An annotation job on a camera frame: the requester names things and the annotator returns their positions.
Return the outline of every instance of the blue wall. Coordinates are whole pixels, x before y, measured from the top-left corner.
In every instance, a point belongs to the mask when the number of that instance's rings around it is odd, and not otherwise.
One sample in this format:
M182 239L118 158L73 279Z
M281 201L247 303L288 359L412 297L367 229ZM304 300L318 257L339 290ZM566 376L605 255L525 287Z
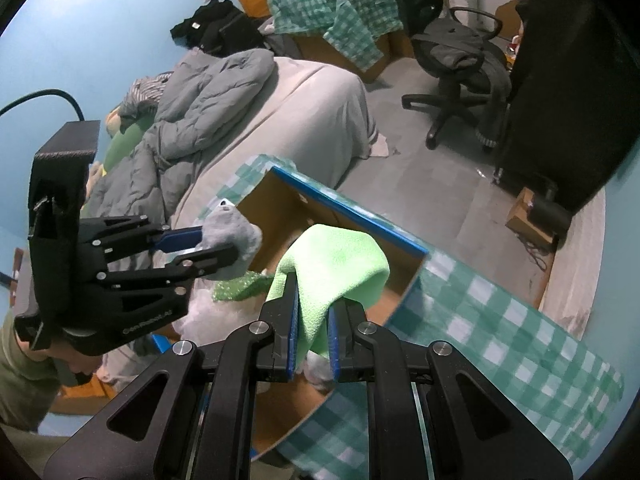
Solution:
M134 79L169 70L185 53L169 30L202 0L28 0L0 36L0 107L43 88L68 91L87 119L103 120ZM26 243L26 197L36 150L65 121L61 98L43 97L0 118L0 270ZM107 135L102 130L104 152Z
M593 311L583 341L624 374L625 393L579 477L612 439L640 388L640 144L606 187L606 228Z

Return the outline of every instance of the gray comforter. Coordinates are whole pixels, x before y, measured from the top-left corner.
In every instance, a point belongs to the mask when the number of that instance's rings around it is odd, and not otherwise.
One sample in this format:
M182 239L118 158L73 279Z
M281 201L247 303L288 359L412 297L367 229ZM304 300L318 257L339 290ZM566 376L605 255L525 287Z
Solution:
M275 66L267 50L186 57L169 79L154 124L131 155L94 186L85 217L145 214L168 222Z

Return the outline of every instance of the green and white checkered cloth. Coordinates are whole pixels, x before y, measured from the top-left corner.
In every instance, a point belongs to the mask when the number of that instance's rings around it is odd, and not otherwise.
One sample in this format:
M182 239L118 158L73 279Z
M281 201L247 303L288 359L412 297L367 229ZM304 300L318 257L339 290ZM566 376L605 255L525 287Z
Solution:
M322 36L359 69L383 54L380 36L399 30L395 0L267 0L276 34Z
M570 462L587 454L622 396L620 373L539 311L448 254L267 155L243 164L196 223L222 198L239 203L273 166L428 248L418 279L387 326L416 344L453 343ZM366 480L368 444L366 389L363 383L345 383L277 449L318 480Z

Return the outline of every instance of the green glitter fabric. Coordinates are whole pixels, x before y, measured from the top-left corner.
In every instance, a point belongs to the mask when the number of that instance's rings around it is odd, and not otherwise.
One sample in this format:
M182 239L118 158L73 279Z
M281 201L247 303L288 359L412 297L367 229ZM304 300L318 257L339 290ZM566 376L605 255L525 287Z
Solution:
M234 280L217 282L211 291L213 301L242 301L267 293L273 282L273 274L261 274L248 270Z

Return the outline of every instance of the person's arm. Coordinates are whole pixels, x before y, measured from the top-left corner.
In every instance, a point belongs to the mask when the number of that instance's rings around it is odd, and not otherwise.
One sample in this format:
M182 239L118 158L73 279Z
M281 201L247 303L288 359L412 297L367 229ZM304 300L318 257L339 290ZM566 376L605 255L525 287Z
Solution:
M8 313L0 329L0 422L18 430L36 431L49 411L60 381L52 359L23 351Z

